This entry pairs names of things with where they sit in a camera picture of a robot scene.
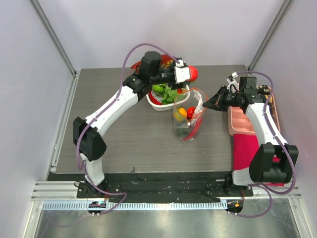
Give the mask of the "red apple toy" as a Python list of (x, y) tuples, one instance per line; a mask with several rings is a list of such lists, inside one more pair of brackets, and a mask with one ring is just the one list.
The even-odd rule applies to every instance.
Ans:
[(188, 68), (190, 70), (190, 79), (189, 79), (189, 81), (190, 82), (194, 82), (198, 78), (198, 75), (199, 75), (198, 70), (192, 65), (189, 65)]

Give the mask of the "red tomato toy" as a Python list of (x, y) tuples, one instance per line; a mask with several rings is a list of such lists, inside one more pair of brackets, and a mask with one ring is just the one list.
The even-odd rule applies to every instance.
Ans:
[(187, 119), (188, 120), (191, 120), (192, 119), (192, 117), (193, 117), (193, 115), (194, 115), (194, 112), (195, 112), (195, 107), (189, 107), (188, 109), (187, 109)]

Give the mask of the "red chili pepper toy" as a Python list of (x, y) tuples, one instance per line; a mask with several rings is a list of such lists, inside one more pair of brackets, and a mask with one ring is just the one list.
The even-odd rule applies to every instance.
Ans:
[(194, 139), (195, 135), (198, 133), (198, 131), (199, 131), (200, 127), (201, 127), (202, 122), (203, 122), (203, 118), (202, 117), (197, 119), (195, 126), (192, 128), (192, 130), (189, 133), (189, 135), (184, 138), (184, 141), (188, 141), (188, 140)]

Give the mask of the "clear zip bag orange zipper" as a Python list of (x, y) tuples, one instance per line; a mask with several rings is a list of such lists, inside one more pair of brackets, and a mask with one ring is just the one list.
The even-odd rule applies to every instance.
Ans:
[(198, 134), (206, 110), (203, 103), (207, 99), (206, 94), (196, 87), (183, 91), (175, 98), (173, 131), (183, 143), (194, 140)]

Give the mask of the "orange yellow mango toy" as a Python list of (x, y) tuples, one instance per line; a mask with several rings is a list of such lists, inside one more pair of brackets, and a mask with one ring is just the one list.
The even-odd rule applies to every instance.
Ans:
[(174, 110), (173, 116), (177, 121), (187, 120), (187, 111), (184, 108), (177, 108)]

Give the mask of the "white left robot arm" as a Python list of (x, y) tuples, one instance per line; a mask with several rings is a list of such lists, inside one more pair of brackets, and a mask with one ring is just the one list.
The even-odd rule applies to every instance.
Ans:
[(172, 88), (183, 88), (190, 80), (190, 69), (182, 58), (170, 56), (170, 65), (163, 66), (162, 55), (156, 51), (144, 54), (128, 76), (122, 76), (117, 92), (99, 109), (73, 121), (73, 143), (79, 170), (85, 173), (88, 192), (95, 198), (105, 193), (102, 156), (107, 146), (103, 135), (130, 107), (137, 104), (155, 84), (166, 83)]

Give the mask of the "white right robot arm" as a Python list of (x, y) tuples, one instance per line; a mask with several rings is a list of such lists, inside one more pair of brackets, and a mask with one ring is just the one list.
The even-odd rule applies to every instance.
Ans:
[(259, 147), (250, 165), (234, 170), (232, 178), (223, 184), (225, 193), (234, 196), (242, 186), (254, 183), (295, 183), (299, 151), (283, 138), (270, 114), (268, 103), (273, 94), (267, 98), (260, 95), (256, 77), (244, 72), (231, 74), (227, 82), (228, 86), (222, 86), (203, 107), (221, 112), (229, 107), (242, 109), (253, 126)]

